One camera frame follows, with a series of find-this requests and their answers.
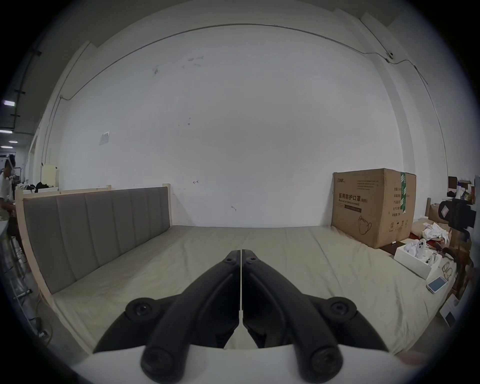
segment floor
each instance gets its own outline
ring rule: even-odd
[[[410,350],[432,355],[441,348],[449,331],[450,328],[445,320],[435,316]]]
[[[43,341],[65,363],[74,365],[85,359],[87,353],[82,350],[70,332],[60,323],[53,310],[43,300],[39,300],[38,287],[31,272],[27,269],[27,264],[20,260],[19,265],[22,269],[27,270],[23,279],[24,286],[32,290],[32,293],[19,300],[25,316],[27,318],[41,317],[43,329],[48,334]],[[448,333],[448,325],[442,317],[436,316],[410,351],[432,355],[441,347]]]

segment ceiling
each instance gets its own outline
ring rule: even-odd
[[[15,107],[0,105],[1,129],[14,127],[14,134],[0,133],[0,144],[17,140],[16,146],[28,146],[35,133],[53,88],[77,49],[90,41],[100,46],[128,25],[161,9],[188,0],[82,0],[68,7],[39,42],[40,56],[28,55],[10,84],[3,100],[16,101],[15,89],[24,78],[15,120]],[[303,0],[330,11],[335,8],[356,17],[366,12],[389,25],[403,10],[402,0]]]

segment person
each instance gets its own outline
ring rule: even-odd
[[[8,220],[7,234],[15,237],[18,245],[25,254],[24,245],[18,229],[18,221],[15,217],[16,207],[13,205],[12,180],[10,177],[14,174],[15,156],[9,155],[5,161],[5,168],[0,175],[0,219]]]

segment upholstered headboard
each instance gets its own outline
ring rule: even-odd
[[[47,295],[160,235],[171,223],[169,185],[24,195],[17,198],[17,211],[22,239],[29,243],[24,240],[25,253],[31,251],[27,259],[32,272],[32,262],[38,265]]]

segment smartphone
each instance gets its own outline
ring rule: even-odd
[[[437,277],[434,281],[427,284],[427,289],[431,293],[437,293],[444,285],[446,285],[448,281],[446,281],[442,276]]]

